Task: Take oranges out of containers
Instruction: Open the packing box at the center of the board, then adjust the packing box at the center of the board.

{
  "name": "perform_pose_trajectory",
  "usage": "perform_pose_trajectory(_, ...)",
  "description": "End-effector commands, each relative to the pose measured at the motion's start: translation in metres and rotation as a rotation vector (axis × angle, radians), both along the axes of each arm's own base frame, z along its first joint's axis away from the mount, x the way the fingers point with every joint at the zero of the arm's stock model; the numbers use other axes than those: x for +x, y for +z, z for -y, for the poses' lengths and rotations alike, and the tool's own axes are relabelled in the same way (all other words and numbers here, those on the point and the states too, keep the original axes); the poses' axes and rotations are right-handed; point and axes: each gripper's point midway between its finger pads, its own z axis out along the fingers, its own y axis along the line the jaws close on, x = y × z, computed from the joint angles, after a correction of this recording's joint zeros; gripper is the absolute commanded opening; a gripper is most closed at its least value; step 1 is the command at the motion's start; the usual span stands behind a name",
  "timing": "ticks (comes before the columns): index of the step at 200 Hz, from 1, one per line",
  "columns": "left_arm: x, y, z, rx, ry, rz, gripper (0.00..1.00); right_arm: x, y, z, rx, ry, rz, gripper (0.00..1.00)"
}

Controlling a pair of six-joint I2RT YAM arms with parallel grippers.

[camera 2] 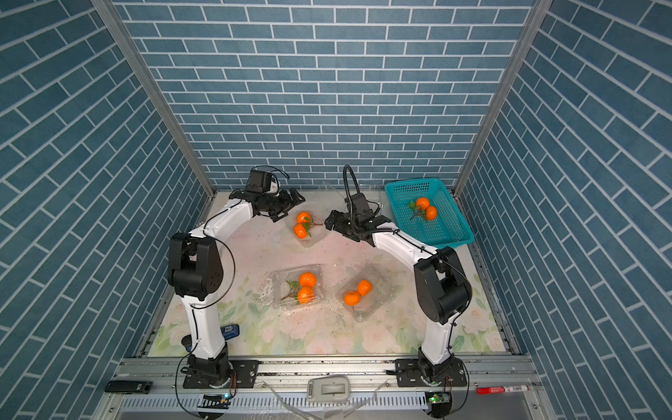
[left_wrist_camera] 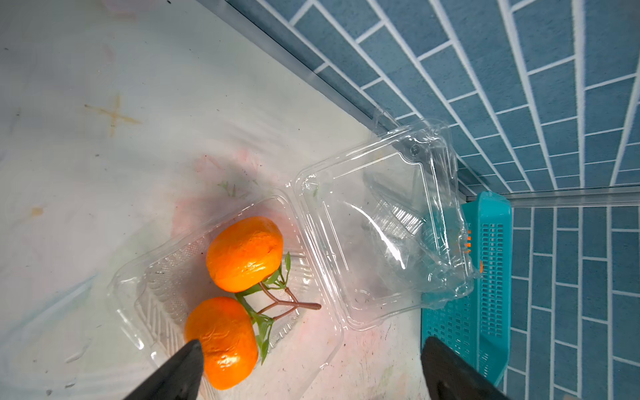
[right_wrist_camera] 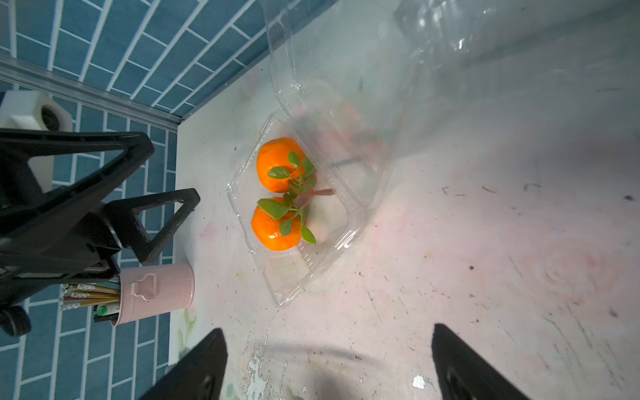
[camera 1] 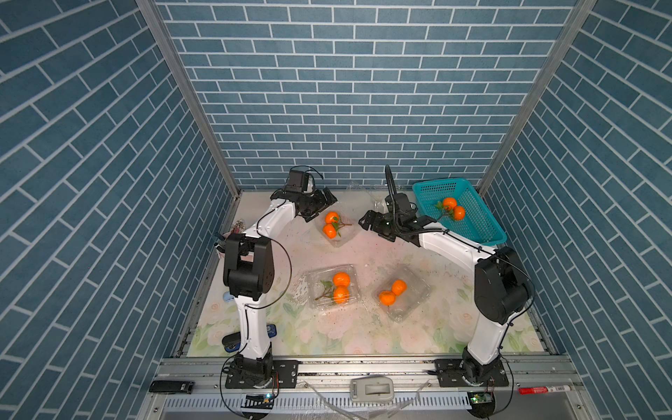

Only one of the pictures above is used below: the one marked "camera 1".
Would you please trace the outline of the orange pair with leaves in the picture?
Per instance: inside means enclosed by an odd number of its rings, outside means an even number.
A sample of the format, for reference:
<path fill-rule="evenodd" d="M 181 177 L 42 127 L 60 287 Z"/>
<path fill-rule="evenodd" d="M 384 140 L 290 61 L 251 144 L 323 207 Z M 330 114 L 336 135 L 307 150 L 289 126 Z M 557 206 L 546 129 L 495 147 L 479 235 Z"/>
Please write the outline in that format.
<path fill-rule="evenodd" d="M 453 197 L 446 197 L 437 201 L 434 204 L 434 208 L 437 208 L 440 212 L 439 218 L 449 217 L 456 222 L 462 221 L 466 217 L 466 210 L 463 206 L 458 204 L 458 201 Z"/>

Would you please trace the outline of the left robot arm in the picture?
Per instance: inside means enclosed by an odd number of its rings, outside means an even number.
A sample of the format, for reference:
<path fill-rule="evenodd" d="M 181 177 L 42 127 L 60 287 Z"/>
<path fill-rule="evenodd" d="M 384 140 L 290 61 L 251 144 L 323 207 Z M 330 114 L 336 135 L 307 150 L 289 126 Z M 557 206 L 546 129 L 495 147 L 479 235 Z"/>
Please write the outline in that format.
<path fill-rule="evenodd" d="M 271 377 L 273 365 L 266 322 L 270 305 L 265 300 L 275 278 L 273 246 L 290 222 L 297 218 L 310 222 L 337 202 L 328 188 L 317 187 L 314 177 L 320 175 L 311 166 L 290 168 L 285 186 L 271 194 L 266 212 L 251 227 L 224 241 L 223 283 L 241 321 L 241 347 L 234 365 L 264 381 Z"/>

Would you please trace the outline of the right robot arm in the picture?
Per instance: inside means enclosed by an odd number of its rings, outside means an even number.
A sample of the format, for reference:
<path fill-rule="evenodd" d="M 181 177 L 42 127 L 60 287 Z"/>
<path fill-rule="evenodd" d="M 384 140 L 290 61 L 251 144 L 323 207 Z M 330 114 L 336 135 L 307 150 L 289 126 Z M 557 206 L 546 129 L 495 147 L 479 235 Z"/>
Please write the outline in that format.
<path fill-rule="evenodd" d="M 474 335 L 463 351 L 461 370 L 469 383 L 490 378 L 502 356 L 502 345 L 515 320 L 528 311 L 536 295 L 517 253 L 509 247 L 487 248 L 454 234 L 417 209 L 401 192 L 385 198 L 386 213 L 369 210 L 358 224 L 382 238 L 397 239 L 432 251 L 474 275 L 474 304 L 479 311 Z"/>

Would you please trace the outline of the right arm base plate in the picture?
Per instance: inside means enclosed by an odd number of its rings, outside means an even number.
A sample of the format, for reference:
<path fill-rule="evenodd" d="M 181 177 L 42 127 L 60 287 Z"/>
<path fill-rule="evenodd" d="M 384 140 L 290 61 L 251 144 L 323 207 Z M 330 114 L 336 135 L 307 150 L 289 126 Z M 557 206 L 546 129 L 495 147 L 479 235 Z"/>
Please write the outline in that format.
<path fill-rule="evenodd" d="M 509 378 L 502 360 L 481 365 L 472 359 L 434 360 L 434 372 L 441 388 L 507 387 Z"/>

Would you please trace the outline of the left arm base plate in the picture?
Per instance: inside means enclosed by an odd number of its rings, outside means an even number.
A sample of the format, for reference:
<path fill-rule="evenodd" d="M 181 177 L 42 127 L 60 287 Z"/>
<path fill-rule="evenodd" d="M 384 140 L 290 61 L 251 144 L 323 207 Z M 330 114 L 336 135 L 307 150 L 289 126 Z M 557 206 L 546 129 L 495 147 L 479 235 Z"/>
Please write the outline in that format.
<path fill-rule="evenodd" d="M 299 375 L 297 360 L 276 360 L 273 362 L 271 377 L 268 380 L 259 379 L 253 374 L 245 373 L 235 364 L 226 372 L 224 387 L 227 390 L 270 389 L 271 386 L 280 389 L 295 389 Z"/>

